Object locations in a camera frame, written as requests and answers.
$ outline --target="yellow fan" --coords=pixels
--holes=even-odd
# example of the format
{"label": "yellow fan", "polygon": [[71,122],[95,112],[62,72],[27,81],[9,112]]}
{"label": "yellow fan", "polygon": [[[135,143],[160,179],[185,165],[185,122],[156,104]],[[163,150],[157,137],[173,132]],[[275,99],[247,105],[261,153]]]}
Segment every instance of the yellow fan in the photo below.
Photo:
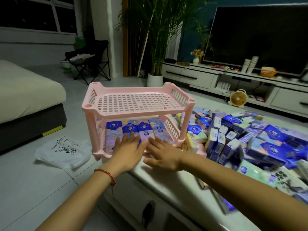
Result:
{"label": "yellow fan", "polygon": [[246,104],[247,99],[248,97],[247,97],[246,91],[243,89],[240,89],[230,96],[230,101],[228,101],[228,104],[242,108],[241,106]]}

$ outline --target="flower vase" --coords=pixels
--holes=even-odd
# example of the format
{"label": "flower vase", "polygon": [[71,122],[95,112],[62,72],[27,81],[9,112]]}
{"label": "flower vase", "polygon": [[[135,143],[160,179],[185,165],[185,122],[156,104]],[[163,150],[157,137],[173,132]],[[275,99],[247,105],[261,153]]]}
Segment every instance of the flower vase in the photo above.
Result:
{"label": "flower vase", "polygon": [[198,64],[199,64],[199,56],[198,56],[198,55],[195,55],[195,58],[194,58],[194,60],[192,61],[192,63],[193,63],[194,65],[198,65]]}

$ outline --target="folding chair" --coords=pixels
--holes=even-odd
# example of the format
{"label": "folding chair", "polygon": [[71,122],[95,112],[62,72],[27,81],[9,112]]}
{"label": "folding chair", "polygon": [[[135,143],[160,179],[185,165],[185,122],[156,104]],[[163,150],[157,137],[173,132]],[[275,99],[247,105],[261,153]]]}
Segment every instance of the folding chair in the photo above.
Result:
{"label": "folding chair", "polygon": [[[75,66],[75,68],[78,71],[78,75],[74,78],[75,80],[78,79],[79,76],[81,76],[87,85],[93,82],[96,79],[96,77],[99,75],[106,78],[108,81],[111,80],[108,44],[109,42],[107,40],[104,40],[104,41],[95,40],[93,43],[86,45],[81,49],[77,49],[75,51],[65,53],[65,57],[67,58],[67,60],[73,66]],[[103,54],[106,49],[107,49],[107,61],[102,62]],[[85,60],[78,59],[78,60],[71,62],[69,59],[76,56],[77,54],[91,54],[95,56],[91,58],[87,58]],[[106,65],[108,65],[109,77],[103,71]],[[85,79],[83,75],[83,72],[85,70],[90,72],[94,76],[94,78],[92,79],[90,83],[87,82],[87,80]]]}

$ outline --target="window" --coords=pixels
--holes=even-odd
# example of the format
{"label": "window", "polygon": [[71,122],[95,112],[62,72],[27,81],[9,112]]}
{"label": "window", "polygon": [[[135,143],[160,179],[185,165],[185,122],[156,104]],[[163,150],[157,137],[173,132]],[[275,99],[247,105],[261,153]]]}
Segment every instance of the window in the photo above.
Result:
{"label": "window", "polygon": [[0,26],[77,33],[73,0],[1,0]]}

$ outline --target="television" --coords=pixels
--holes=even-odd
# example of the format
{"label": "television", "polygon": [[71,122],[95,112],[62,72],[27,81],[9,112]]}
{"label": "television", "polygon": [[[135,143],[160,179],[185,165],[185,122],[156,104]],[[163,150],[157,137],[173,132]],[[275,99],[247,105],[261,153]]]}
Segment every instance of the television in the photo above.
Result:
{"label": "television", "polygon": [[203,63],[242,66],[259,56],[256,68],[274,67],[300,76],[308,62],[308,5],[217,7]]}

